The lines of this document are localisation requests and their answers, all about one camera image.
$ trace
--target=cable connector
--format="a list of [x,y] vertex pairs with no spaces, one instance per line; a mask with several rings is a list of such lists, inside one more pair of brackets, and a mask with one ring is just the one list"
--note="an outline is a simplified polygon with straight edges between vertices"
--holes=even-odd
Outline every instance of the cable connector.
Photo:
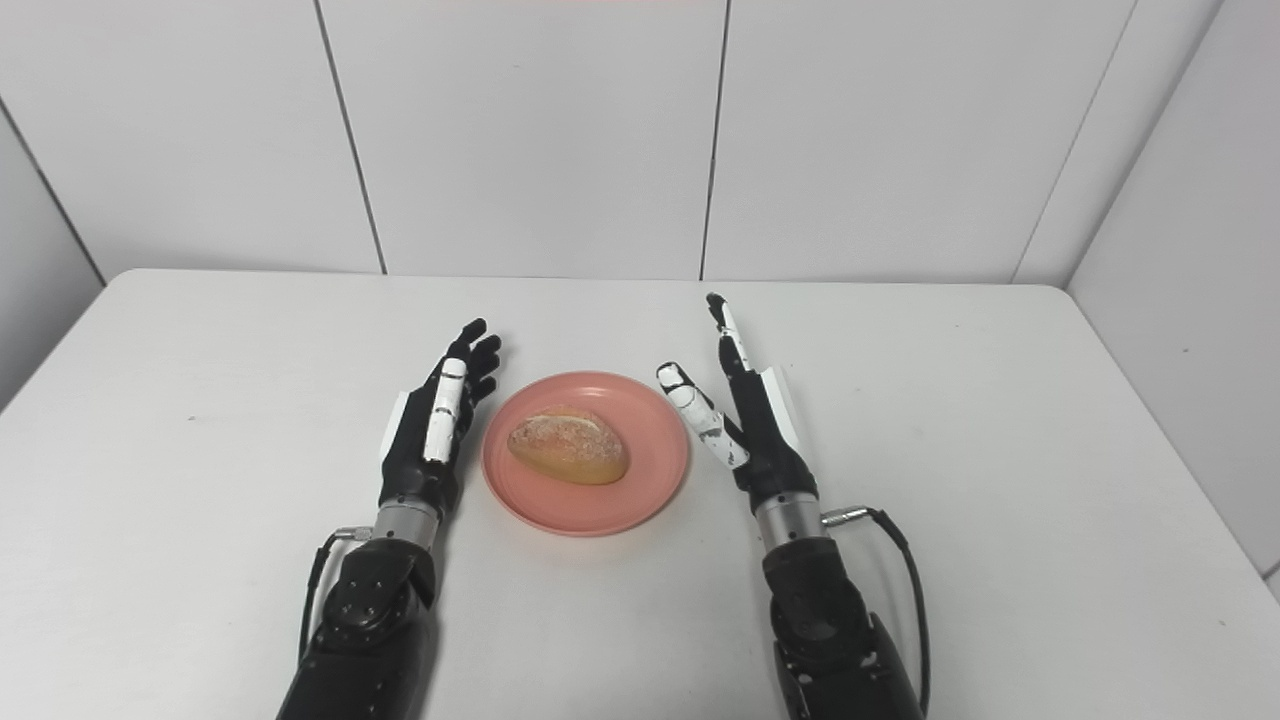
[[333,537],[337,539],[366,542],[374,538],[374,529],[370,528],[369,525],[338,528],[337,530],[333,532]]

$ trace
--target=silver cylinder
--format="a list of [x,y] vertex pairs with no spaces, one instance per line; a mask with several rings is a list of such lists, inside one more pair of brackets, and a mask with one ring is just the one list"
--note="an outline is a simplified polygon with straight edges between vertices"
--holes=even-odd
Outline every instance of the silver cylinder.
[[755,523],[764,552],[797,539],[827,537],[818,498],[808,492],[785,492],[762,502],[755,509]]
[[440,516],[430,505],[417,500],[388,500],[378,509],[374,523],[375,538],[396,538],[430,551]]

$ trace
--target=black forearm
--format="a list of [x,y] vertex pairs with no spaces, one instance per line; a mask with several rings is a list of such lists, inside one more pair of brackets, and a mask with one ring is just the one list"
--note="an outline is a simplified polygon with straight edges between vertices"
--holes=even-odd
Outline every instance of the black forearm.
[[278,720],[406,720],[425,689],[429,553],[374,539],[343,560]]
[[764,559],[764,577],[773,592],[778,678],[792,717],[923,717],[897,648],[867,612],[835,541],[778,546]]

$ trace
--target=prosthetic hand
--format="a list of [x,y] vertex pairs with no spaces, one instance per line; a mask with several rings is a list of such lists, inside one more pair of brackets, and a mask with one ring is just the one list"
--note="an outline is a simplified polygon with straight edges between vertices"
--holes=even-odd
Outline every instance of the prosthetic hand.
[[[920,720],[928,708],[928,630],[915,561],[887,515],[850,507],[823,515],[818,487],[796,451],[786,388],[773,369],[748,363],[724,299],[708,295],[719,327],[719,363],[741,427],[735,425],[675,363],[658,368],[667,398],[699,439],[733,471],[764,541],[764,579],[773,594],[774,660],[796,720]],[[868,614],[827,528],[872,518],[902,550],[920,623],[922,689],[916,701],[893,641]]]
[[[338,530],[316,553],[301,660],[278,720],[403,720],[420,702],[435,602],[431,543],[458,502],[454,464],[475,405],[495,387],[489,374],[502,341],[480,340],[485,329],[480,319],[465,327],[422,387],[397,400],[376,523]],[[335,539],[369,542],[343,559],[307,641],[311,601]]]

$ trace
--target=pink plate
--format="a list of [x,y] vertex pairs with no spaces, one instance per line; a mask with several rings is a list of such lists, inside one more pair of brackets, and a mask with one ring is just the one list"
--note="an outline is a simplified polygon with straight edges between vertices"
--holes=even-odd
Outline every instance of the pink plate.
[[[607,486],[576,486],[530,470],[507,450],[521,420],[552,405],[590,410],[622,438],[627,474]],[[689,439],[666,398],[611,373],[564,373],[511,396],[484,434],[484,475],[507,510],[562,536],[607,536],[634,528],[671,500],[685,477]]]

